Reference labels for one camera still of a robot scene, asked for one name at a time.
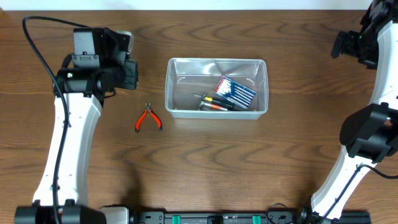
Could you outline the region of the black yellow handled screwdriver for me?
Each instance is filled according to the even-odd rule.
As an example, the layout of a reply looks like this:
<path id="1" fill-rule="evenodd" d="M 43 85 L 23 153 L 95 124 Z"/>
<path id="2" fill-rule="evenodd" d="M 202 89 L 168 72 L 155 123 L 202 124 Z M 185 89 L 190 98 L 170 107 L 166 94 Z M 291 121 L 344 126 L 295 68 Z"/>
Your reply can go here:
<path id="1" fill-rule="evenodd" d="M 207 103 L 212 103 L 217 106 L 222 106 L 222 107 L 225 107 L 230 110 L 234 108 L 234 104 L 232 104 L 231 102 L 224 100 L 222 98 L 215 98 L 215 97 L 207 96 L 206 93 L 203 95 L 198 95 L 196 93 L 193 93 L 193 96 L 195 96 L 197 98 L 201 98 L 203 101 L 205 101 Z"/>

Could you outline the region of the claw hammer orange black handle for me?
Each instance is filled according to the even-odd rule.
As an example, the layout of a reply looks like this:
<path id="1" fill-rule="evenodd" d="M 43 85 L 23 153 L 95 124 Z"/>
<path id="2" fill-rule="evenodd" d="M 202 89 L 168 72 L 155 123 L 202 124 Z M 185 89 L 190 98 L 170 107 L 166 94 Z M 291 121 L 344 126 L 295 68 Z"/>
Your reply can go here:
<path id="1" fill-rule="evenodd" d="M 220 110 L 220 111 L 233 111 L 234 110 L 234 109 L 230 110 L 230 109 L 227 109 L 227 108 L 222 107 L 222 106 L 217 106 L 217 105 L 214 105 L 212 103 L 207 103 L 207 102 L 205 102 L 205 101 L 203 101 L 201 99 L 201 102 L 199 103 L 198 109 L 202 110 L 204 107 L 209 107 L 209 108 L 213 108 L 213 109 Z"/>

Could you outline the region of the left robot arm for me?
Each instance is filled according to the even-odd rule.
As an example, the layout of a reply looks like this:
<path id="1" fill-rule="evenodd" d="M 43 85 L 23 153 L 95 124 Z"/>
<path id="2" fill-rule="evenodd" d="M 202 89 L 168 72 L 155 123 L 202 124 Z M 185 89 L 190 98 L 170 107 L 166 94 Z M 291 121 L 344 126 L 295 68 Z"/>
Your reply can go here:
<path id="1" fill-rule="evenodd" d="M 19 206 L 15 223 L 131 223 L 125 205 L 88 207 L 90 151 L 104 100 L 116 89 L 137 87 L 128 31 L 82 27 L 73 31 L 75 51 L 53 76 L 55 124 L 49 156 L 32 205 Z"/>

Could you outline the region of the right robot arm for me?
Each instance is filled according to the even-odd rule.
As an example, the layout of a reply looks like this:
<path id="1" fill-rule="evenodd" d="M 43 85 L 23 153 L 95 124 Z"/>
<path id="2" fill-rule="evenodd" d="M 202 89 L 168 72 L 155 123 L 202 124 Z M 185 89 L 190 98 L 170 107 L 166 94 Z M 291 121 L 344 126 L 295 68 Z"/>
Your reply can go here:
<path id="1" fill-rule="evenodd" d="M 294 223 L 370 223 L 368 212 L 346 212 L 345 203 L 363 177 L 397 152 L 397 0 L 373 1 L 359 32 L 339 32 L 331 56 L 356 57 L 376 71 L 367 106 L 348 116 L 340 131 L 341 151 L 323 185 Z"/>

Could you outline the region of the blue precision screwdriver set case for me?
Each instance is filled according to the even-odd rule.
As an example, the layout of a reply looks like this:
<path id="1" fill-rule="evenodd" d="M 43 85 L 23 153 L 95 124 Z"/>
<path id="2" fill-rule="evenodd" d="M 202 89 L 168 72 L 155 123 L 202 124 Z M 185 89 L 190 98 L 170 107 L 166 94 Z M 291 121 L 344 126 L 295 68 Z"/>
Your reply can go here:
<path id="1" fill-rule="evenodd" d="M 244 110 L 249 108 L 256 95 L 254 90 L 226 76 L 220 79 L 214 93 Z"/>

